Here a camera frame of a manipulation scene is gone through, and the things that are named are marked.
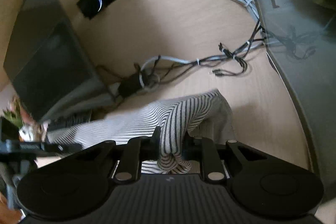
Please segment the potted green plant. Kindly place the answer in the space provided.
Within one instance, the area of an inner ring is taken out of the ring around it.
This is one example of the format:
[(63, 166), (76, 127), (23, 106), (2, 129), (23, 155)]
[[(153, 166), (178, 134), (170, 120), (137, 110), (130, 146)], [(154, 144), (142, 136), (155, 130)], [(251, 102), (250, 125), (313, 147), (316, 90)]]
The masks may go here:
[(2, 116), (18, 128), (20, 141), (33, 142), (46, 140), (49, 124), (47, 122), (36, 122), (23, 108), (17, 96), (13, 96), (8, 107), (3, 110)]

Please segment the black computer monitor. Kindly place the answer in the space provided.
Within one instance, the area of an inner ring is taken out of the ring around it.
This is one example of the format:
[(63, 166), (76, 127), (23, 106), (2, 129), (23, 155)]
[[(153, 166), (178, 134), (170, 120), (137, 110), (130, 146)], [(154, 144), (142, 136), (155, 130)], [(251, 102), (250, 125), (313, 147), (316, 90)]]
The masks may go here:
[(3, 67), (37, 122), (114, 104), (59, 0), (23, 0)]

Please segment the grey striped knit garment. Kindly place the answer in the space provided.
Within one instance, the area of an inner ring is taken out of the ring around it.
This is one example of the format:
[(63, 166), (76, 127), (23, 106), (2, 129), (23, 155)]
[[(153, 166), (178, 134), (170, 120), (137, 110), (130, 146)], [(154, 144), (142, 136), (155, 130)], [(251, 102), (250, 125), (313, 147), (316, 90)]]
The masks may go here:
[(142, 163), (148, 174), (185, 174), (193, 170), (191, 162), (182, 157), (185, 134), (212, 139), (224, 144), (234, 139), (232, 110), (218, 90), (202, 94), (155, 101), (147, 106), (106, 119), (77, 124), (49, 132), (50, 143), (80, 143), (88, 148), (105, 140), (126, 144), (131, 138), (153, 135), (161, 128), (159, 158)]

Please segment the black keyboard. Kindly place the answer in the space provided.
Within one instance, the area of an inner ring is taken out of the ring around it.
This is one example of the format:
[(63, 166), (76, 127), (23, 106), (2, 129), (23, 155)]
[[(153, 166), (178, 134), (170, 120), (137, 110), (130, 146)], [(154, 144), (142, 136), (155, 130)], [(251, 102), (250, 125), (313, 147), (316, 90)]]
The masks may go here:
[(91, 120), (92, 110), (71, 114), (67, 117), (60, 117), (50, 121), (47, 132), (56, 131), (63, 128), (69, 128), (77, 124), (87, 123)]

